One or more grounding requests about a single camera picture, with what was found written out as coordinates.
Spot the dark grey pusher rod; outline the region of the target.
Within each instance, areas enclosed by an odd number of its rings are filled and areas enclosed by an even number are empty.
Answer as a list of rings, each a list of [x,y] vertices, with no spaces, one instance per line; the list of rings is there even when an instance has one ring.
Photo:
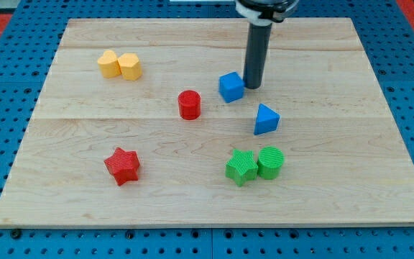
[[[271,24],[267,26],[249,25],[243,73],[246,88],[256,89],[262,84],[271,31]]]

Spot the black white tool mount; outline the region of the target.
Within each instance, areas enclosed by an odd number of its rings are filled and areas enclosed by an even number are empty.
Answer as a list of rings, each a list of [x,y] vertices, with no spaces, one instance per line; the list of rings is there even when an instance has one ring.
[[[299,0],[235,0],[236,11],[251,24],[265,27],[282,23],[296,12]]]

